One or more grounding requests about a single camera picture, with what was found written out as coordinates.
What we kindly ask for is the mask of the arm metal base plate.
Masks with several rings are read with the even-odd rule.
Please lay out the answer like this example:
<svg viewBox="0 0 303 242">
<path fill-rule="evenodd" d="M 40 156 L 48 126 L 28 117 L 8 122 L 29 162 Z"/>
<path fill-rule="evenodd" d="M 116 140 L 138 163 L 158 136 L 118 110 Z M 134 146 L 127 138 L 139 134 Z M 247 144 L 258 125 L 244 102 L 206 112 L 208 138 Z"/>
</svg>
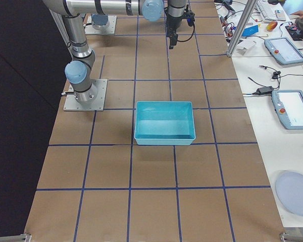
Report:
<svg viewBox="0 0 303 242">
<path fill-rule="evenodd" d="M 64 111 L 103 111 L 108 79 L 91 79 L 91 88 L 83 93 L 75 92 L 69 85 Z"/>
<path fill-rule="evenodd" d="M 114 35 L 116 30 L 117 16 L 98 14 L 89 15 L 84 25 L 86 35 Z"/>
</svg>

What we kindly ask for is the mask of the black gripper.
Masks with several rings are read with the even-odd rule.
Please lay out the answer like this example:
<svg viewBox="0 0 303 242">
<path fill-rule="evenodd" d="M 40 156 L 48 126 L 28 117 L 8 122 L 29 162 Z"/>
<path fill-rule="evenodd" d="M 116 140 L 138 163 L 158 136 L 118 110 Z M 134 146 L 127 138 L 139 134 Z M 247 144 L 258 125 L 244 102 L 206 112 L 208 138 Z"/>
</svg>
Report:
<svg viewBox="0 0 303 242">
<path fill-rule="evenodd" d="M 170 40 L 169 49 L 173 49 L 177 45 L 177 29 L 180 27 L 182 17 L 173 17 L 171 15 L 166 16 L 166 36 Z"/>
</svg>

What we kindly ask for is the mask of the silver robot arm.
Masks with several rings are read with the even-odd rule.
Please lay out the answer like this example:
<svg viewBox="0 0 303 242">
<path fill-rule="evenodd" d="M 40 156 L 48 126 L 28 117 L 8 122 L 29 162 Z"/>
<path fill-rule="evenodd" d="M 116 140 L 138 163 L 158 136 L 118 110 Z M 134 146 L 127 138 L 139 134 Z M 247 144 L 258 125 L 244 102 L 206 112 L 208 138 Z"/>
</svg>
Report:
<svg viewBox="0 0 303 242">
<path fill-rule="evenodd" d="M 169 38 L 169 49 L 173 49 L 178 42 L 177 29 L 185 17 L 186 0 L 168 0 L 165 9 L 166 36 Z"/>
<path fill-rule="evenodd" d="M 72 61 L 65 67 L 74 97 L 79 103 L 93 101 L 98 93 L 93 87 L 90 72 L 95 53 L 87 43 L 81 14 L 142 15 L 154 22 L 162 16 L 163 1 L 44 1 L 51 11 L 60 14 L 72 47 Z"/>
</svg>

